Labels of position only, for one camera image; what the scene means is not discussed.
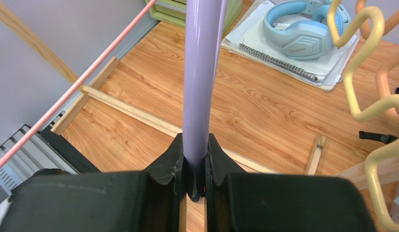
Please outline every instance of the wooden floor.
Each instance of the wooden floor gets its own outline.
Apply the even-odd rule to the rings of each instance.
[[[244,8],[249,4],[244,1]],[[121,60],[100,90],[181,126],[184,37],[183,29],[160,23]],[[355,73],[361,109],[378,100],[375,72],[398,49],[382,42]],[[399,67],[390,73],[389,82],[393,92],[399,86]],[[325,93],[227,50],[220,52],[210,130],[221,146],[292,174],[304,172],[315,136],[324,135],[327,142],[318,175],[363,162],[382,146],[360,140],[360,130],[399,135],[399,128],[388,125],[382,116],[366,123],[354,121],[341,83]],[[88,102],[63,136],[106,172],[142,169],[172,140],[95,100]],[[383,189],[391,207],[396,183]],[[361,193],[375,217],[368,190]],[[188,231],[204,231],[203,205],[189,203],[187,219]]]

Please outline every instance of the headphone headband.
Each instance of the headphone headband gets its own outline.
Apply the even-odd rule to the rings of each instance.
[[[317,0],[297,0],[297,1],[286,1],[275,5],[268,10],[266,14],[266,21],[272,29],[275,29],[272,24],[280,17],[286,15],[296,14],[308,14],[313,15],[316,9],[320,8],[324,4]]]

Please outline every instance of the gray wall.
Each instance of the gray wall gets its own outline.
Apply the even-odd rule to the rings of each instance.
[[[77,75],[89,67],[145,6],[144,0],[2,2]],[[146,15],[112,56],[125,54],[155,23]],[[0,21],[0,145],[23,124],[33,125],[69,86],[68,81]]]
[[[278,4],[286,0],[271,0],[272,3]],[[355,16],[355,4],[356,0],[342,0],[341,4],[350,13],[351,18]],[[385,20],[387,20],[395,11],[399,9],[399,0],[368,0],[367,6],[377,6],[381,9],[384,14]],[[384,40],[399,44],[399,25],[389,32]]]

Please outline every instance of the light blue headphones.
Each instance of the light blue headphones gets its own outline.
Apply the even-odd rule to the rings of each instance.
[[[328,53],[333,47],[328,26],[320,23],[327,18],[329,4],[318,0],[293,0],[272,7],[264,17],[263,32],[265,38],[281,48],[291,59],[313,59]],[[300,20],[286,30],[279,30],[272,24],[280,17],[294,14],[312,15],[311,20]],[[339,5],[335,14],[338,33],[342,35],[351,22],[347,10]]]

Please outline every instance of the wooden slat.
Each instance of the wooden slat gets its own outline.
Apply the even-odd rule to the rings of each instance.
[[[306,175],[315,175],[322,150],[324,149],[325,140],[326,137],[322,135],[317,136],[311,151],[310,159],[308,160],[307,169],[305,170]]]
[[[114,98],[108,94],[105,94],[103,92],[100,92],[96,89],[93,89],[88,86],[84,86],[84,91],[88,92],[88,95],[91,96],[92,98],[95,98],[96,100],[99,100],[102,103],[105,103],[111,107],[113,107],[116,110],[121,111],[124,114],[127,114],[171,137],[175,137],[178,133],[182,133],[182,129],[167,122],[164,121],[156,116],[153,116],[147,112],[144,112],[128,103],[125,103],[117,98]],[[226,148],[222,148],[223,151],[234,161],[241,163],[253,170],[256,170],[261,173],[277,173],[276,171],[269,169],[268,167],[265,167],[249,158],[246,158],[238,153],[235,153],[231,150],[228,150]]]
[[[237,163],[237,164],[248,173],[259,173],[258,171],[254,170],[248,166],[245,166],[242,163]]]
[[[349,179],[358,189],[366,189],[368,183],[364,167],[365,162],[362,162],[335,175]],[[399,157],[379,163],[378,177],[381,185],[399,181]]]
[[[119,60],[116,57],[112,57],[111,60],[104,66],[104,68],[102,68],[100,73],[98,73],[98,75],[89,83],[89,86],[93,88],[99,88],[118,64]],[[65,114],[54,124],[51,131],[57,135],[61,135],[90,98],[91,97],[88,96],[86,92],[82,93],[75,100],[72,106],[65,112]]]
[[[78,76],[1,1],[0,20],[54,67],[65,79],[71,83],[74,83],[78,79]]]

